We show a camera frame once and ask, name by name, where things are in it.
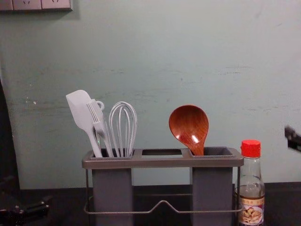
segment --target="metal wire handle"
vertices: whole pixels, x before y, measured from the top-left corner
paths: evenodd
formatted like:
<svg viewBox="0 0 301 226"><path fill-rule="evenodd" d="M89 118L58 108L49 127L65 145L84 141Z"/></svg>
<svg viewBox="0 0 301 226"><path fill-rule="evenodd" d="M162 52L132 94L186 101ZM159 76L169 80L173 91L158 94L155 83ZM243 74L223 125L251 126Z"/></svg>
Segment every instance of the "metal wire handle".
<svg viewBox="0 0 301 226"><path fill-rule="evenodd" d="M236 213L240 212L242 209L239 210L187 210L187 211L182 211L182 210L177 210L175 207L172 206L168 201L166 200L161 200L159 201L156 205L154 205L153 208L151 208L149 211L116 211L116 212L89 212L87 210L87 202L84 207L84 212L89 215L118 215L118 214L150 214L152 213L160 204L165 203L167 206L169 206L174 212L179 213L179 214L188 214L188 213Z"/></svg>

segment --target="wall socket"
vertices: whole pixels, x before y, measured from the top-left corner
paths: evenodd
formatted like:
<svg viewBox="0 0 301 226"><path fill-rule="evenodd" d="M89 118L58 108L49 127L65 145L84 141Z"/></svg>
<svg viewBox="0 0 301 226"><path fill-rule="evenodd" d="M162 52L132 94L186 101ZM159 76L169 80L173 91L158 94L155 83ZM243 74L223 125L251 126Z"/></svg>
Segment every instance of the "wall socket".
<svg viewBox="0 0 301 226"><path fill-rule="evenodd" d="M13 0L14 10L42 10L41 0Z"/></svg>
<svg viewBox="0 0 301 226"><path fill-rule="evenodd" d="M13 10L12 0L0 0L0 11Z"/></svg>
<svg viewBox="0 0 301 226"><path fill-rule="evenodd" d="M42 9L71 10L70 0L42 0Z"/></svg>

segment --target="white fork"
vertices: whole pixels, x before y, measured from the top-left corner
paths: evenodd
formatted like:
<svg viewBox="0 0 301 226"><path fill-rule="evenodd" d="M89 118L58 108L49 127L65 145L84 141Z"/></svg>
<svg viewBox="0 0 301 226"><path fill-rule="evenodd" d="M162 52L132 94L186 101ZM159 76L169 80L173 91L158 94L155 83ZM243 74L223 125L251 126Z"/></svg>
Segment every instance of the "white fork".
<svg viewBox="0 0 301 226"><path fill-rule="evenodd" d="M104 118L104 115L102 112L102 109L104 107L100 108L98 103L100 103L102 106L104 106L101 101L96 102L94 99L92 99L90 102L88 102L87 105L92 114L94 129L95 129L96 133L102 137L104 144L106 146L108 156L112 158L112 157L114 157L114 154L112 151L110 136L109 136L108 129L107 129L108 126L107 126L107 123L105 122L105 118Z"/></svg>

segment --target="glass bottle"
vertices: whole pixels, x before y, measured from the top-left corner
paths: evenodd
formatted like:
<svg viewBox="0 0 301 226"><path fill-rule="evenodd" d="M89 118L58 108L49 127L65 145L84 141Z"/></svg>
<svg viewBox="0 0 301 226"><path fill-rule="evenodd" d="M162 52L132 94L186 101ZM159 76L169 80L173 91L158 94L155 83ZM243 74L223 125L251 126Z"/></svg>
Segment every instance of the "glass bottle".
<svg viewBox="0 0 301 226"><path fill-rule="evenodd" d="M258 140L243 140L241 154L244 165L240 171L240 226L263 226L265 188L261 178L261 144Z"/></svg>

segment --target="wooden ladle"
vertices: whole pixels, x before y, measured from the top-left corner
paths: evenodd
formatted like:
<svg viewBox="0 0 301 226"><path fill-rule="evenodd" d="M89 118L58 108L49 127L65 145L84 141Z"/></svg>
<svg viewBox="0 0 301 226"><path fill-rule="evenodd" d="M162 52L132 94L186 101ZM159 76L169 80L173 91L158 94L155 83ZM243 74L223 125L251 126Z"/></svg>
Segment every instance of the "wooden ladle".
<svg viewBox="0 0 301 226"><path fill-rule="evenodd" d="M202 109L193 105L178 107L169 117L169 128L195 155L204 155L209 121Z"/></svg>

